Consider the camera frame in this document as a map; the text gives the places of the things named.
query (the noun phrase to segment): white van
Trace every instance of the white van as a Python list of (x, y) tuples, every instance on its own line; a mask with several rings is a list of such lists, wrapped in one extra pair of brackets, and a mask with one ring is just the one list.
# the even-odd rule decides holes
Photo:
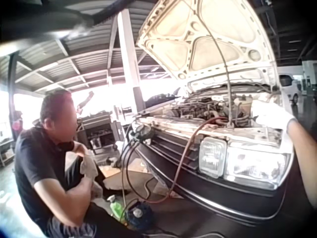
[(279, 81), (289, 100), (292, 101), (293, 105), (296, 105), (298, 103), (298, 97), (301, 94), (296, 80), (294, 80), (291, 74), (284, 73), (279, 75)]

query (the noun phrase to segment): engine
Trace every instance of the engine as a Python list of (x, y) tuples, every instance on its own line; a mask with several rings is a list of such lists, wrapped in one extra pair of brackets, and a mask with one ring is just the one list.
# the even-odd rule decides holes
[[(232, 118), (235, 127), (250, 127), (250, 113), (252, 96), (233, 95)], [(218, 100), (212, 97), (190, 97), (184, 102), (173, 105), (163, 111), (166, 117), (208, 120), (216, 117), (226, 117), (227, 119), (216, 120), (215, 123), (221, 127), (227, 126), (229, 117), (228, 98)]]

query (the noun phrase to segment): black t-shirt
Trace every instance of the black t-shirt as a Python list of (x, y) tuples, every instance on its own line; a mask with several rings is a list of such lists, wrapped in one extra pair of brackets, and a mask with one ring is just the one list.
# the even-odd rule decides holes
[(53, 216), (33, 185), (42, 179), (57, 179), (67, 190), (65, 155), (74, 148), (73, 142), (55, 145), (42, 127), (23, 131), (15, 147), (15, 179), (22, 204), (42, 231)]

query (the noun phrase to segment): man's arm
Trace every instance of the man's arm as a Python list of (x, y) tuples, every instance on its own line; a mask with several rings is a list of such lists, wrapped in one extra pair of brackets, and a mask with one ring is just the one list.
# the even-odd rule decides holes
[(296, 121), (287, 130), (293, 141), (308, 200), (317, 208), (317, 143)]
[(91, 199), (92, 180), (84, 177), (69, 191), (58, 180), (46, 178), (34, 184), (34, 189), (53, 214), (65, 225), (81, 226)]

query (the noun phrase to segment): green spray bottle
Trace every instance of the green spray bottle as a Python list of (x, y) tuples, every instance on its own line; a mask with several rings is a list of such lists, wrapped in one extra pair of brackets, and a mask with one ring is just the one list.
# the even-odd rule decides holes
[(110, 208), (115, 215), (115, 217), (120, 220), (120, 217), (123, 213), (123, 207), (119, 202), (115, 200), (115, 195), (110, 196), (107, 201), (110, 202)]

